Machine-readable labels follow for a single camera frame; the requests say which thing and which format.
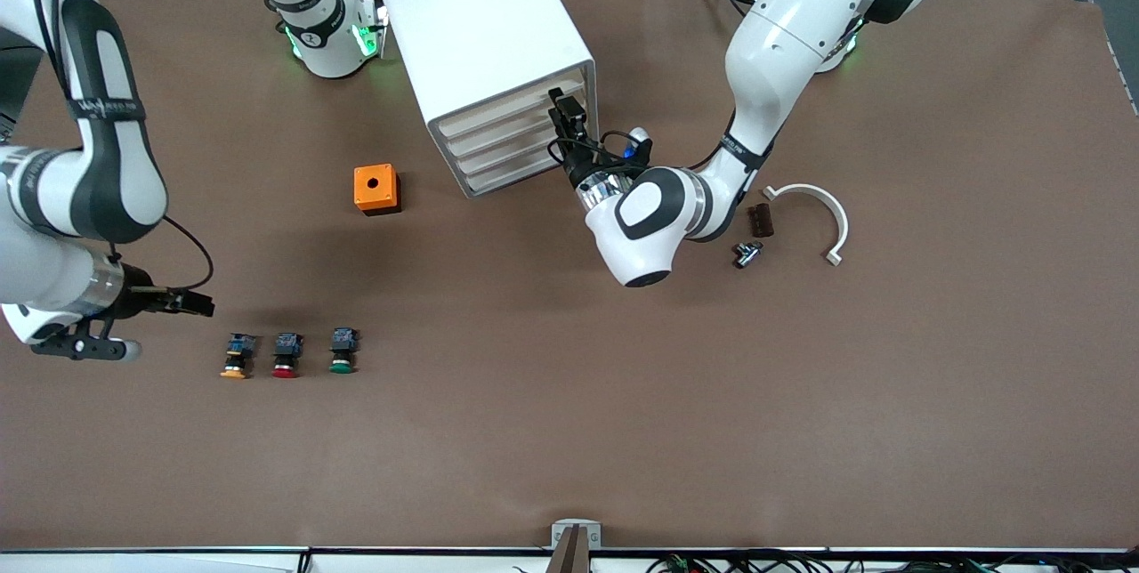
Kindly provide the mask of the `yellow push button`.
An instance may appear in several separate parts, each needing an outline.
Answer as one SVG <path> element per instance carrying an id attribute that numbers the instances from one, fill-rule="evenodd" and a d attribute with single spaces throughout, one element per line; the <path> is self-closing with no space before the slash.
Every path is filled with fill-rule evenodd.
<path id="1" fill-rule="evenodd" d="M 233 333 L 226 349 L 226 362 L 220 376 L 245 380 L 251 375 L 251 363 L 255 354 L 256 336 Z"/>

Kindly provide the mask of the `green push button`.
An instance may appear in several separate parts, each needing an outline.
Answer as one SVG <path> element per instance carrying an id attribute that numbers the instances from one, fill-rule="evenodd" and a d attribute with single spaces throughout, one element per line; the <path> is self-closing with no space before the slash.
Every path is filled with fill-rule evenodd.
<path id="1" fill-rule="evenodd" d="M 359 346 L 359 331 L 351 327 L 335 328 L 331 334 L 330 351 L 331 361 L 329 373 L 335 375 L 350 375 L 357 370 L 357 350 Z"/>

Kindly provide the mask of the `white curved plastic bracket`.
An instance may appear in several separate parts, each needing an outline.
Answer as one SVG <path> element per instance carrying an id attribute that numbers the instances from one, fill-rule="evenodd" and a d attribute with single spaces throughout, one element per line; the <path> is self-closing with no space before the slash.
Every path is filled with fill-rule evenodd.
<path id="1" fill-rule="evenodd" d="M 784 187 L 780 188 L 767 185 L 763 189 L 763 195 L 769 200 L 776 200 L 777 198 L 792 195 L 792 193 L 803 193 L 803 195 L 820 200 L 826 208 L 829 208 L 831 216 L 834 216 L 836 221 L 836 242 L 830 249 L 825 253 L 825 257 L 833 267 L 839 267 L 843 261 L 842 249 L 849 240 L 850 235 L 850 219 L 846 208 L 844 208 L 837 196 L 833 195 L 833 193 L 829 193 L 822 187 L 818 187 L 818 185 L 793 183 L 784 185 Z"/>

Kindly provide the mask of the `orange button enclosure box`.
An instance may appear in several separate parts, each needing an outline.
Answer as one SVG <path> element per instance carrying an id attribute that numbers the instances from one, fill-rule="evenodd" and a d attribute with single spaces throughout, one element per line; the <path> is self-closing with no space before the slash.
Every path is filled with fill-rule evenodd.
<path id="1" fill-rule="evenodd" d="M 390 163 L 354 167 L 353 200 L 367 216 L 402 212 L 401 177 Z"/>

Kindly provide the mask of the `red push button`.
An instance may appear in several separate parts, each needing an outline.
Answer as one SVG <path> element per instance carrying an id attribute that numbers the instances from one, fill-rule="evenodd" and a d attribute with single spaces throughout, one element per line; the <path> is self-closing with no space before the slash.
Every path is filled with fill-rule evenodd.
<path id="1" fill-rule="evenodd" d="M 303 337 L 296 333 L 277 334 L 273 347 L 273 378 L 293 379 L 300 376 L 300 358 L 303 354 Z"/>

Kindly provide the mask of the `brown table mat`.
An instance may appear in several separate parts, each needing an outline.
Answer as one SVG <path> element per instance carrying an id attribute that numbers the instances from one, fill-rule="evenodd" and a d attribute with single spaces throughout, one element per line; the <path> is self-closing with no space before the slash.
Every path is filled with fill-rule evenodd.
<path id="1" fill-rule="evenodd" d="M 466 198 L 399 63 L 311 76 L 262 0 L 103 5 L 216 313 L 118 322 L 128 363 L 0 324 L 0 548 L 1139 545 L 1139 117 L 1098 6 L 866 28 L 746 199 L 834 193 L 843 263 L 790 196 L 747 269 L 737 216 L 626 289 L 562 172 Z M 367 216 L 382 163 L 402 212 Z"/>

